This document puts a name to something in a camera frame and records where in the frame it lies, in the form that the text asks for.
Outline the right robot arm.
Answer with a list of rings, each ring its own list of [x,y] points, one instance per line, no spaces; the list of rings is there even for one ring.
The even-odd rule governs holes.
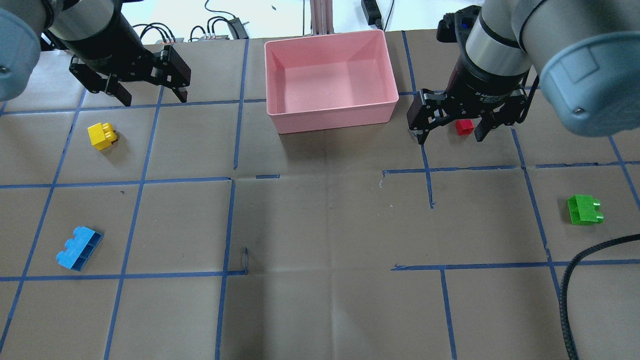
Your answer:
[[[581,137],[639,127],[637,0],[486,0],[446,13],[436,38],[459,57],[443,93],[419,89],[407,127],[419,144],[457,120],[476,141],[523,123],[537,89]]]

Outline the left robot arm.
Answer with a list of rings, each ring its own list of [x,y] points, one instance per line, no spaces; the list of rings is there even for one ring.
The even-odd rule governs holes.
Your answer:
[[[3,0],[0,5],[0,98],[26,89],[48,32],[71,52],[69,71],[92,94],[131,105],[125,83],[146,82],[188,99],[191,68],[171,45],[152,52],[122,14],[121,0]]]

